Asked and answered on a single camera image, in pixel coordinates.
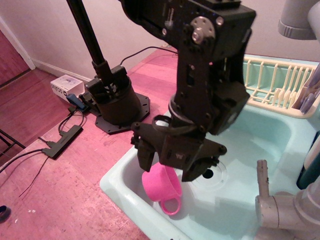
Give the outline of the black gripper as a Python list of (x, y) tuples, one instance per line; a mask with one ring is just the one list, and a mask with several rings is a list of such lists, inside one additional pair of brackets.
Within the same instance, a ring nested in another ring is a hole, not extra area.
[(208, 168), (216, 167), (219, 157), (227, 153), (224, 145), (204, 136), (170, 135), (142, 122), (133, 123), (131, 129), (131, 143), (137, 149), (139, 167), (149, 172), (157, 153), (162, 165), (183, 170), (182, 182), (192, 182)]

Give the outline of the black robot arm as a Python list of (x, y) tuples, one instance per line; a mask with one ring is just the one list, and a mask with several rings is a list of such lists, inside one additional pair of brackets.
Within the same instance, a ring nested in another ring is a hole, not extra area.
[(246, 105), (243, 61), (255, 10), (239, 0), (123, 0), (125, 15), (177, 50), (176, 93), (170, 116), (140, 122), (140, 96), (125, 68), (110, 68), (84, 4), (68, 6), (92, 58), (96, 77), (86, 89), (91, 106), (111, 125), (130, 126), (141, 169), (149, 172), (155, 155), (162, 165), (182, 170), (191, 182), (219, 163), (224, 145), (206, 139), (232, 125)]

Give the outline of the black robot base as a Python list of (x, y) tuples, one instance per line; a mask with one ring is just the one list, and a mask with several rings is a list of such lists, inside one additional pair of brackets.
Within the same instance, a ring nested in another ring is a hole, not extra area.
[(124, 66), (118, 65), (110, 73), (108, 86), (96, 76), (85, 89), (90, 95), (87, 103), (97, 111), (95, 126), (113, 135), (129, 131), (132, 123), (143, 121), (150, 114), (150, 99), (134, 91)]

